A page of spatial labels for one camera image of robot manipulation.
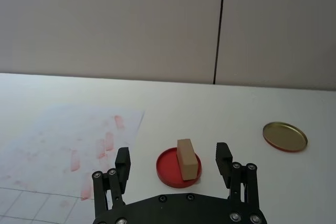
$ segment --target wooden block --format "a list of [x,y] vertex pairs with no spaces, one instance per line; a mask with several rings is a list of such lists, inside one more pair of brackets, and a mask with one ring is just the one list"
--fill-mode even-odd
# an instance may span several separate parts
[[195,179],[197,177],[198,162],[190,139],[177,140],[177,159],[182,179]]

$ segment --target paper sheet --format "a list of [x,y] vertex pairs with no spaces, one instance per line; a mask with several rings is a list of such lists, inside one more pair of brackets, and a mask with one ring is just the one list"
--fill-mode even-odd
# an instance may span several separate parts
[[0,224],[92,223],[91,174],[114,167],[120,147],[132,149],[142,117],[141,111],[85,105],[47,110],[0,155]]

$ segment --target red lid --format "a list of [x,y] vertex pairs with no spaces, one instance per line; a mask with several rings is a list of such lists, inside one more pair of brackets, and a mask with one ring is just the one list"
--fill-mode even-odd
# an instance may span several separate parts
[[197,177],[191,180],[183,180],[179,162],[177,160],[177,148],[170,148],[158,157],[156,161],[156,172],[159,179],[168,186],[174,188],[185,188],[193,185],[198,181],[202,173],[201,160],[196,155],[198,161]]

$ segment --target table surface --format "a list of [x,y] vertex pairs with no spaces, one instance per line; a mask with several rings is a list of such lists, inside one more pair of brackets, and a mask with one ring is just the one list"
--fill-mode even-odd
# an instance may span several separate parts
[[[234,161],[258,166],[260,208],[268,223],[333,223],[336,179],[336,92],[203,84],[0,74],[0,148],[29,128],[50,105],[123,106],[145,111],[124,201],[194,192],[226,198],[216,162],[217,142]],[[262,128],[284,121],[309,140],[301,153],[268,145]],[[173,189],[160,182],[159,154],[191,138],[202,161],[200,181]]]

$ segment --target gold lid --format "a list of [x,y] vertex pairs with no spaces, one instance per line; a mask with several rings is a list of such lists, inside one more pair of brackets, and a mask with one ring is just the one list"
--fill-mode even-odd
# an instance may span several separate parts
[[264,126],[262,134],[270,145],[285,152],[302,151],[308,144],[304,132],[288,123],[268,123]]

